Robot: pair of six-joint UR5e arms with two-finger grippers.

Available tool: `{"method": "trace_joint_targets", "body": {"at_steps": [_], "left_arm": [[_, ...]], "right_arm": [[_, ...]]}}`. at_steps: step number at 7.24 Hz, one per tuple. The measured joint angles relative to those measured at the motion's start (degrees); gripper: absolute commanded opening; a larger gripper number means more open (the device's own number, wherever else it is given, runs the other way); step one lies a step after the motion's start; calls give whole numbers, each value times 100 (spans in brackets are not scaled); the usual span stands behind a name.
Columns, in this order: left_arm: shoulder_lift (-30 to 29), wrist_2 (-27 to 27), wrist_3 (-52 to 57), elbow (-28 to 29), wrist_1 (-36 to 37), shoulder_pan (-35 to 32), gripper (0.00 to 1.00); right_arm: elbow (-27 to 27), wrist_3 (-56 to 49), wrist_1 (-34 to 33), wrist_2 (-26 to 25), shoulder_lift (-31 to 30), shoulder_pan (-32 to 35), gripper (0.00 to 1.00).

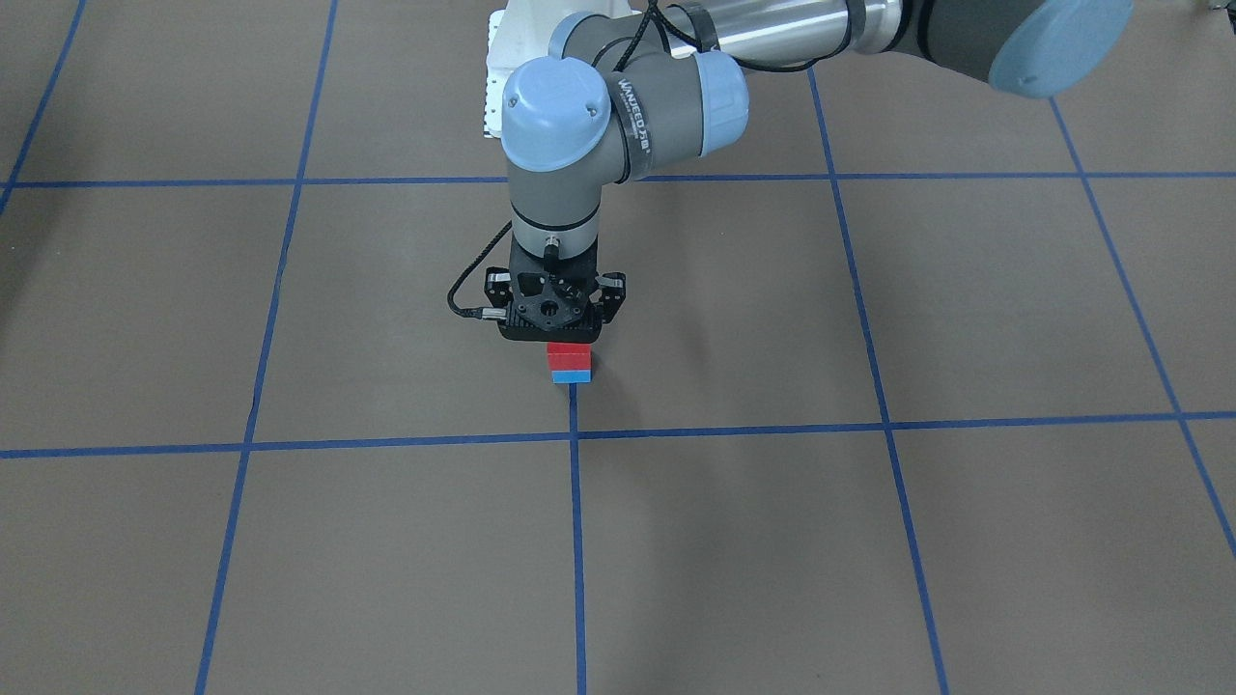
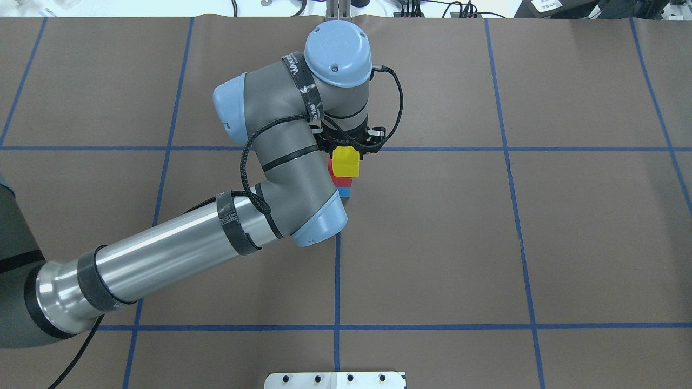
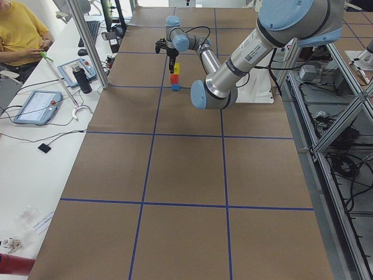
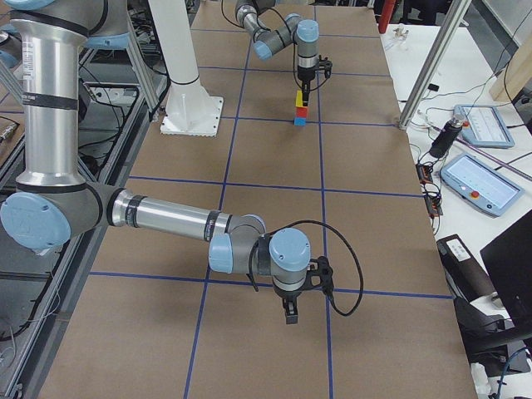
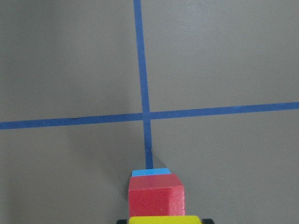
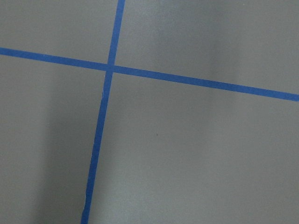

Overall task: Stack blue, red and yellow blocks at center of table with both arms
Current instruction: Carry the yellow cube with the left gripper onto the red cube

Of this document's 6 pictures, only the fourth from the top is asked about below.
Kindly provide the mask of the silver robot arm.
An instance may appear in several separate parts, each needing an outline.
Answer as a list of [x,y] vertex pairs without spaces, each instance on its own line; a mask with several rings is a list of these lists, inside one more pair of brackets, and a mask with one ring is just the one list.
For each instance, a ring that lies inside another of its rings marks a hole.
[[333,64],[328,58],[318,54],[317,21],[291,13],[282,18],[282,25],[277,29],[263,25],[259,16],[273,10],[275,4],[275,1],[238,1],[234,15],[238,25],[251,36],[254,51],[260,60],[268,60],[284,48],[294,46],[297,51],[295,81],[302,92],[302,103],[307,106],[313,90],[312,81],[320,71],[329,78]]
[[[310,243],[298,229],[266,233],[255,215],[134,195],[89,183],[78,172],[78,50],[126,48],[126,1],[5,1],[11,23],[22,36],[25,115],[25,170],[15,194],[1,205],[1,221],[20,245],[50,249],[103,225],[145,228],[209,243],[209,266],[220,273],[271,276],[282,298],[286,323],[297,323],[297,297],[311,287]],[[166,134],[215,135],[223,107],[200,83],[184,1],[149,1],[170,80]],[[288,45],[298,49],[303,99],[318,65],[318,23],[289,14],[285,25],[268,31],[259,15],[275,1],[238,1],[235,16],[249,33],[260,59]]]

